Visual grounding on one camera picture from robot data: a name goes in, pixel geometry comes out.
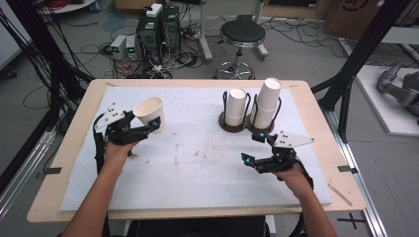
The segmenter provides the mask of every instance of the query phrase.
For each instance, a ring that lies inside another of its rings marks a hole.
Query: person's left arm
[[[102,236],[105,216],[115,185],[126,163],[126,155],[136,143],[118,146],[111,141],[107,142],[104,166],[77,212],[62,232],[62,237]]]

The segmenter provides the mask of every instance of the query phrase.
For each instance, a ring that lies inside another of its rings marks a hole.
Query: box logo
[[[342,9],[348,12],[356,12],[363,9],[369,0],[345,0]]]

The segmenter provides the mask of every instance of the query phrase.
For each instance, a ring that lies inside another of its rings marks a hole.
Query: power strip
[[[152,18],[156,18],[158,16],[158,14],[161,12],[161,9],[163,8],[163,5],[158,4],[158,3],[153,3],[153,5],[151,5],[151,8],[153,10],[151,11],[147,11],[145,13],[145,15],[147,17],[152,17]]]

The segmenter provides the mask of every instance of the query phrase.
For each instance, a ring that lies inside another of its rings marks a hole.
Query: black wire cup holder
[[[218,124],[221,126],[222,129],[224,129],[225,131],[228,131],[228,132],[240,132],[240,131],[247,128],[254,134],[259,134],[259,133],[262,133],[262,132],[268,134],[274,129],[275,120],[277,119],[278,113],[280,112],[281,105],[283,103],[282,100],[281,100],[281,97],[278,98],[279,105],[277,107],[277,111],[275,112],[274,117],[271,119],[271,122],[270,122],[269,126],[264,128],[264,129],[260,129],[260,128],[257,128],[253,125],[256,121],[256,118],[257,118],[257,115],[258,115],[258,112],[259,112],[259,106],[258,106],[258,103],[257,103],[257,100],[256,100],[258,98],[258,95],[255,95],[255,99],[254,99],[254,102],[253,102],[252,111],[253,111],[253,108],[256,111],[255,111],[255,116],[253,117],[253,120],[251,121],[250,120],[251,115],[246,116],[247,111],[249,109],[251,97],[250,97],[249,93],[246,93],[246,101],[247,101],[247,99],[249,99],[249,100],[247,102],[246,109],[244,111],[243,121],[241,122],[241,125],[237,125],[237,126],[232,126],[232,125],[229,125],[225,122],[225,114],[226,114],[226,111],[227,111],[227,95],[228,95],[228,93],[226,91],[222,94],[224,111],[218,117]]]

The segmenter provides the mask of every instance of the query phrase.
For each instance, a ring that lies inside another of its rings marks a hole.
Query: person's left hand
[[[128,152],[137,144],[134,142],[127,145],[116,145],[108,140],[105,146],[105,163],[102,167],[101,173],[116,176],[116,178],[123,172],[124,164]]]

